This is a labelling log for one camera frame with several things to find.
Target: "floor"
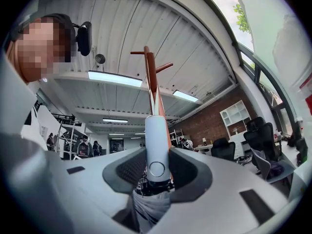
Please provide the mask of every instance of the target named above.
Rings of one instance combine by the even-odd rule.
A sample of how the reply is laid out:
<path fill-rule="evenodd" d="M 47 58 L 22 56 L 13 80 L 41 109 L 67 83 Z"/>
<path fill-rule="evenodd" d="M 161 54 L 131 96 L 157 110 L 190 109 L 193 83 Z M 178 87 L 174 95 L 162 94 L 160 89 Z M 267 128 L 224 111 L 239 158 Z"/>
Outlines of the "floor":
<path fill-rule="evenodd" d="M 249 171 L 251 171 L 253 174 L 256 174 L 258 172 L 258 169 L 256 168 L 256 166 L 254 166 L 254 164 L 252 162 L 246 164 L 244 166 L 244 168 L 248 169 Z M 284 194 L 286 197 L 289 196 L 289 188 L 286 184 L 283 185 L 282 181 L 278 181 L 274 184 L 271 184 L 272 186 L 274 186 L 275 188 L 277 188 L 282 194 Z"/>

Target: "window frame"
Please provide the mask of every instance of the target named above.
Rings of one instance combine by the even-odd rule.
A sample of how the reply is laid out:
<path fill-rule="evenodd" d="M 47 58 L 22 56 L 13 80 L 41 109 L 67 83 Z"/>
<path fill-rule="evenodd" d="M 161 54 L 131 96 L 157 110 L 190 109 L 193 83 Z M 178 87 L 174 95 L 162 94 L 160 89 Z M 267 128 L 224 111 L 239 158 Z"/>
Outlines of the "window frame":
<path fill-rule="evenodd" d="M 250 75 L 250 65 L 247 64 L 246 62 L 244 62 L 243 66 L 243 70 L 249 75 L 249 77 L 251 77 L 251 79 L 255 82 L 255 84 L 257 85 L 258 89 L 260 90 L 260 92 L 262 93 L 265 101 L 267 102 L 272 115 L 274 117 L 275 123 L 276 123 L 276 127 L 278 129 L 278 131 L 282 132 L 283 135 L 289 136 L 288 133 L 283 132 L 283 128 L 282 125 L 285 126 L 285 123 L 283 122 L 281 116 L 281 110 L 285 108 L 288 118 L 290 120 L 291 126 L 292 126 L 292 132 L 294 133 L 294 137 L 296 140 L 301 139 L 301 131 L 300 131 L 300 125 L 298 123 L 298 121 L 295 121 L 294 115 L 295 115 L 295 111 L 293 108 L 293 105 L 285 91 L 285 89 L 283 88 L 283 86 L 281 85 L 281 83 L 279 82 L 279 80 L 277 79 L 277 77 L 272 73 L 272 71 L 261 61 L 259 60 L 255 54 L 248 48 L 246 48 L 244 45 L 242 45 L 241 43 L 238 42 L 238 49 L 245 54 L 251 61 L 254 62 L 254 78 Z M 279 97 L 281 98 L 281 100 L 283 101 L 283 103 L 272 107 L 271 106 L 271 102 L 268 101 L 266 95 L 264 94 L 264 91 L 262 90 L 261 86 L 260 86 L 260 74 L 261 72 L 268 78 L 268 80 L 272 83 L 273 87 L 276 89 Z"/>

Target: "sky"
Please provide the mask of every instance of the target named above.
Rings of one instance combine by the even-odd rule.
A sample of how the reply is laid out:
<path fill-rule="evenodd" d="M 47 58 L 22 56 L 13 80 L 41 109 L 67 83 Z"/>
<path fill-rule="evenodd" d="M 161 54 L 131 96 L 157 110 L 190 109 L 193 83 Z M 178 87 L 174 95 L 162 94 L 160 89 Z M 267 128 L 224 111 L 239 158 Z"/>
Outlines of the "sky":
<path fill-rule="evenodd" d="M 228 21 L 235 37 L 238 42 L 245 45 L 250 50 L 254 51 L 254 47 L 252 44 L 252 37 L 247 32 L 242 32 L 238 29 L 238 25 L 236 25 L 237 22 L 237 15 L 234 11 L 233 6 L 235 6 L 238 2 L 238 0 L 213 0 L 214 3 L 219 7 L 220 11 Z M 243 59 L 250 63 L 251 61 L 249 59 L 245 59 L 247 57 L 243 57 Z"/>

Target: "person in dark hoodie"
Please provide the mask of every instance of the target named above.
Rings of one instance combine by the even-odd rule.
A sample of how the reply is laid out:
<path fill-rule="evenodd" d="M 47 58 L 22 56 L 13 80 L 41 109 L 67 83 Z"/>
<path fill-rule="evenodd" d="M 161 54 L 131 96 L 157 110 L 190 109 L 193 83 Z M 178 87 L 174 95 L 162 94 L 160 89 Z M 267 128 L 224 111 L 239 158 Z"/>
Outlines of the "person in dark hoodie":
<path fill-rule="evenodd" d="M 90 142 L 88 142 L 87 135 L 84 135 L 82 140 L 75 143 L 73 151 L 81 158 L 93 157 L 93 149 Z"/>

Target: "red brick wall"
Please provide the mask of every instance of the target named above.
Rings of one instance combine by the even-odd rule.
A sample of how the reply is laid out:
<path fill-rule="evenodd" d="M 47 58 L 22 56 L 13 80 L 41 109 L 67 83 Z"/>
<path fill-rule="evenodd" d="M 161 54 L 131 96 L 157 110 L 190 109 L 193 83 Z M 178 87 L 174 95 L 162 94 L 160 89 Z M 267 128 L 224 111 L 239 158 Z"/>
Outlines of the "red brick wall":
<path fill-rule="evenodd" d="M 205 107 L 184 121 L 174 125 L 169 131 L 173 132 L 174 129 L 182 129 L 183 134 L 190 135 L 194 147 L 199 144 L 203 144 L 203 138 L 206 138 L 207 143 L 210 142 L 210 140 L 214 142 L 216 139 L 222 137 L 229 139 L 229 135 L 223 123 L 220 111 L 232 106 L 240 100 L 244 102 L 250 117 L 252 119 L 256 118 L 257 115 L 248 97 L 240 87 L 236 87 L 226 96 L 217 100 L 213 104 Z"/>

